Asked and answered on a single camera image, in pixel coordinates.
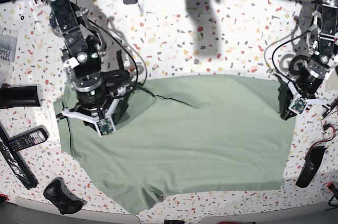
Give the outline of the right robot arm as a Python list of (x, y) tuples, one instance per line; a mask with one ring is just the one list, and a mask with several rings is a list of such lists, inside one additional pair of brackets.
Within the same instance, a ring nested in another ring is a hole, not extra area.
[(113, 115), (127, 93), (123, 83), (130, 77), (124, 68), (122, 51), (116, 54), (118, 69), (101, 69), (107, 44), (100, 28), (88, 19), (87, 8), (70, 0), (33, 0), (35, 5), (51, 8), (52, 32), (63, 38), (62, 62), (71, 89), (78, 103), (72, 109), (64, 107), (58, 119), (76, 118), (95, 129), (102, 137), (116, 131)]

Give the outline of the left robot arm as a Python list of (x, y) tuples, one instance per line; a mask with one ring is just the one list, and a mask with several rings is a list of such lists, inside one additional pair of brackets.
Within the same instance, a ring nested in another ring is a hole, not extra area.
[(329, 104), (316, 92), (333, 71), (337, 70), (337, 0), (318, 0), (312, 12), (312, 21), (302, 33), (306, 37), (308, 55), (297, 55), (289, 64), (290, 76), (278, 68), (273, 74), (286, 85), (285, 98), (281, 100), (280, 116), (288, 120), (302, 114), (306, 108), (321, 105), (323, 116), (337, 107)]

